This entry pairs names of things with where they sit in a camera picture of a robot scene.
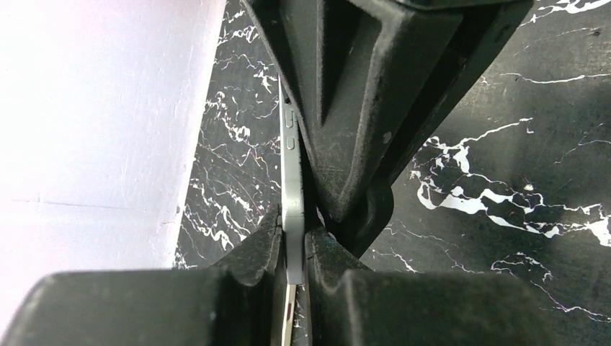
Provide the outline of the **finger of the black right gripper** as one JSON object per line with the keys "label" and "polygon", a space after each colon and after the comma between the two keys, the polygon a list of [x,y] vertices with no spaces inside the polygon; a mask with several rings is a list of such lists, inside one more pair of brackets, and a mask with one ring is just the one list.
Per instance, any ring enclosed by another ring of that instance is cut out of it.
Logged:
{"label": "finger of the black right gripper", "polygon": [[531,1],[245,1],[298,111],[322,208],[397,178]]}

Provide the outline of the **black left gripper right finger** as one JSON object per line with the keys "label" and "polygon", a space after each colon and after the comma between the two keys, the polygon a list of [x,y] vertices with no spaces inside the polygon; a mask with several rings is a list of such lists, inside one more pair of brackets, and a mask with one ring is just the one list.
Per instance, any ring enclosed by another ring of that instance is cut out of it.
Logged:
{"label": "black left gripper right finger", "polygon": [[323,226],[305,238],[315,345],[608,345],[610,313],[561,300],[558,270],[515,251],[487,270],[374,271]]}

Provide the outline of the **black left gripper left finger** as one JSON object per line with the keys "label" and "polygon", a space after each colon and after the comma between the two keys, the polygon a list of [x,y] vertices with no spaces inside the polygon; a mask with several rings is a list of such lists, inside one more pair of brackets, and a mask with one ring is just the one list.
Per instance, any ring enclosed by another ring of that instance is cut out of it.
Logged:
{"label": "black left gripper left finger", "polygon": [[280,208],[205,269],[62,272],[39,281],[3,345],[278,345]]}

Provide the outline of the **black screen smartphone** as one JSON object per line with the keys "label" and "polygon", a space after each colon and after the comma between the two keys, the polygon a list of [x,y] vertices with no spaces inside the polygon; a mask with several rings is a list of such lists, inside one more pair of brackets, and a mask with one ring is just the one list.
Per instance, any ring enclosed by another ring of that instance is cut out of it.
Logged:
{"label": "black screen smartphone", "polygon": [[282,318],[281,344],[292,341],[295,294],[306,281],[304,243],[305,208],[303,199],[303,173],[296,110],[282,83],[279,83],[280,107],[280,171],[282,230],[285,245],[285,273],[287,288]]}

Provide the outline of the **black phone case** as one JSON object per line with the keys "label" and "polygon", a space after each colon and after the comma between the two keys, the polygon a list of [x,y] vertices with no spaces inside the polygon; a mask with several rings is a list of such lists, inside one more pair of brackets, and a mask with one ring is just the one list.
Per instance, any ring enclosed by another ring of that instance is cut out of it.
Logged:
{"label": "black phone case", "polygon": [[323,214],[326,230],[354,257],[361,258],[388,225],[394,209],[391,185],[375,180],[355,209],[341,222]]}

